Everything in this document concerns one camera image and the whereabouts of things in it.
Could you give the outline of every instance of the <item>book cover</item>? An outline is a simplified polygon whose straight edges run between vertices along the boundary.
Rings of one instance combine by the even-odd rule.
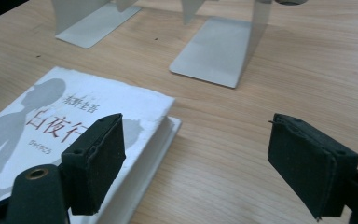
[[[164,120],[173,123],[167,128],[175,130],[172,141],[180,124],[167,119],[173,102],[156,91],[53,68],[0,112],[0,200],[10,195],[19,173],[39,164],[59,164],[61,153],[95,120],[115,113],[123,114],[127,159],[117,176],[123,181],[127,174],[122,173],[130,172]]]

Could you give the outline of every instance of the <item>black foam pad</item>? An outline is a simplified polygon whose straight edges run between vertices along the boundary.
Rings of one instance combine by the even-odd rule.
[[[98,212],[125,158],[121,114],[97,120],[62,153],[74,215]]]
[[[358,154],[303,120],[276,114],[272,123],[269,162],[315,218],[341,216]]]

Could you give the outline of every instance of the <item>white book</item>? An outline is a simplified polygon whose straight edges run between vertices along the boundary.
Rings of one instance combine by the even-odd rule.
[[[174,99],[122,82],[55,67],[0,112],[0,200],[15,177],[61,154],[97,119],[123,115],[126,160],[94,216],[71,223],[126,223],[142,199],[181,121]]]

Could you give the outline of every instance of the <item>wood grain surface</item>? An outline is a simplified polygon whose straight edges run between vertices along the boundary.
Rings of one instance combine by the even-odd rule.
[[[163,92],[176,98],[171,116],[183,126],[131,223],[316,223],[267,161],[268,121],[303,119],[358,152],[358,1],[274,3],[237,89],[168,67],[209,16],[250,20],[251,1],[207,1],[189,25],[179,0],[137,5],[90,49],[54,37],[49,0],[2,15],[0,111],[54,66]],[[348,223],[350,213],[322,223]]]

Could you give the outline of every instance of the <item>white metal stand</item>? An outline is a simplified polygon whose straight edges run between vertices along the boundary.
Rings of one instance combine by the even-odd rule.
[[[182,0],[182,4],[188,4],[188,0]],[[184,10],[189,8],[184,11],[184,21],[190,21],[200,7],[192,4],[183,6]],[[211,17],[172,62],[170,70],[236,88],[267,26],[270,5],[271,0],[254,0],[252,21]]]
[[[82,48],[90,48],[118,28],[141,8],[123,12],[109,0],[52,0],[56,15],[56,37]]]

